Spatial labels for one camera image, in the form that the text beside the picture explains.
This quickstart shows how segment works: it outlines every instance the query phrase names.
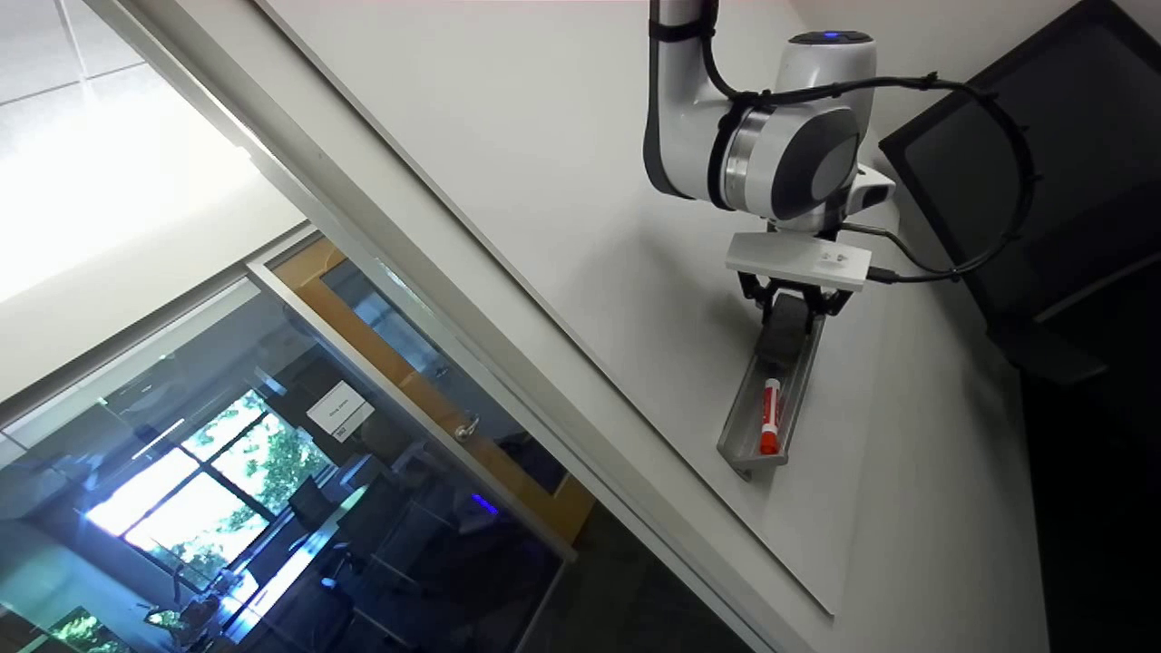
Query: window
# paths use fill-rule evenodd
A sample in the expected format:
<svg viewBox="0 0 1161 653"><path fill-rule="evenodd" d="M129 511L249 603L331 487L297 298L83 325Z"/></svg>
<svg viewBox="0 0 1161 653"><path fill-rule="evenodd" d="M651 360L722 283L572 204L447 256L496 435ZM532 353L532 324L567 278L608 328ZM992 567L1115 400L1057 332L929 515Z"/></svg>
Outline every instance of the window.
<svg viewBox="0 0 1161 653"><path fill-rule="evenodd" d="M326 466L306 430L245 391L88 520L207 588Z"/></svg>

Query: cable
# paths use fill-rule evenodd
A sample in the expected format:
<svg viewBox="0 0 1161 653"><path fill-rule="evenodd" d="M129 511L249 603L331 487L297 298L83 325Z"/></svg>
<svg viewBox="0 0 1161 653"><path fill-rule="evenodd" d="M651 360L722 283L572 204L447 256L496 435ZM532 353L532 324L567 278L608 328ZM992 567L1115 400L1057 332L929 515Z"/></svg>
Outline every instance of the cable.
<svg viewBox="0 0 1161 653"><path fill-rule="evenodd" d="M966 95L969 100L977 100L984 108L984 114L992 124L1000 127L1009 148L1012 148L1012 158L1017 158L1017 172L1018 172L1018 193L1017 193L1017 204L1012 204L1012 216L1009 216L1009 229L980 255L966 256L961 264L950 264L950 267L926 267L911 256L911 251L902 244L892 244L919 264L926 267L921 275L898 275L892 267L869 267L869 278L874 283L950 283L950 278L966 278L971 273L980 273L984 264L992 264L999 255L1005 255L1017 239L1018 239L1018 229L1025 226L1030 216L1030 199L1035 199L1035 185L1038 185L1038 169L1035 169L1035 157L1030 157L1030 143L1018 130L1018 124L993 100L992 90L984 85L971 85L971 83L954 83L954 78L940 78L937 71L929 77L869 77L869 78L851 78L851 83L828 83L828 85L803 85L803 90L780 90L780 95L751 95L751 90L735 90L726 83L717 60L713 60L713 32L707 27L703 35L703 71L707 78L717 85L717 95L726 95L728 100L739 100L746 108L763 108L763 113L773 113L775 106L797 106L797 100L821 100L821 99L837 99L837 95L851 95L851 90L866 90L866 85L907 85L907 90L950 90L950 95Z"/></svg>
<svg viewBox="0 0 1161 653"><path fill-rule="evenodd" d="M921 260L896 233L885 233L885 229L866 229L866 226L840 226L840 233L863 233L863 237L879 237L879 239L888 239L896 251L902 251L902 256L921 267L921 273L937 273L937 264Z"/></svg>

